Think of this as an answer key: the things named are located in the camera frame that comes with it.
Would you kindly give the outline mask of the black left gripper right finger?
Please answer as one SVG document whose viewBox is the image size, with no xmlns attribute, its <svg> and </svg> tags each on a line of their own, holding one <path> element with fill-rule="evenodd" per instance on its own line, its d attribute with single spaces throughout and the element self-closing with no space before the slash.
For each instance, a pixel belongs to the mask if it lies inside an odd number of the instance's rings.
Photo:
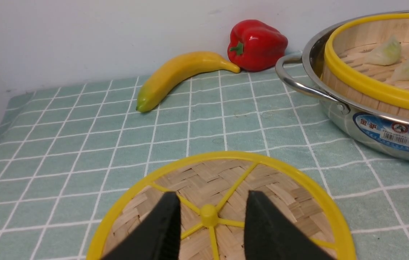
<svg viewBox="0 0 409 260">
<path fill-rule="evenodd" d="M 247 260 L 332 260 L 262 192 L 246 200 L 244 254 Z"/>
</svg>

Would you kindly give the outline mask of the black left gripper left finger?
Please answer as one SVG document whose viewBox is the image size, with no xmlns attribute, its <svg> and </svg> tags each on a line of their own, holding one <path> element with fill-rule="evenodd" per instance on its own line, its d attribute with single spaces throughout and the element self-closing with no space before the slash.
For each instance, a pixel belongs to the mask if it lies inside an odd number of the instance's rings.
<svg viewBox="0 0 409 260">
<path fill-rule="evenodd" d="M 178 260 L 180 224 L 180 200 L 167 191 L 140 225 L 102 259 Z"/>
</svg>

